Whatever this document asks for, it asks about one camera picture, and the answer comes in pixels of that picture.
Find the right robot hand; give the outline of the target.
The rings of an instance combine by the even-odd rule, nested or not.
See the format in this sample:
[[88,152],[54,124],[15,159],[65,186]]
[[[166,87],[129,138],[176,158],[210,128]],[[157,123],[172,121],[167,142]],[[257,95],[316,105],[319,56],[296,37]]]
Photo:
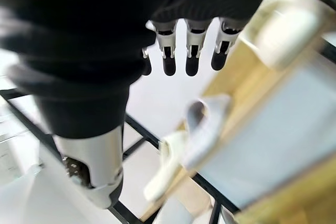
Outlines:
[[1,0],[7,70],[33,96],[69,176],[96,206],[113,207],[123,185],[122,133],[142,49],[184,18],[246,25],[262,0]]

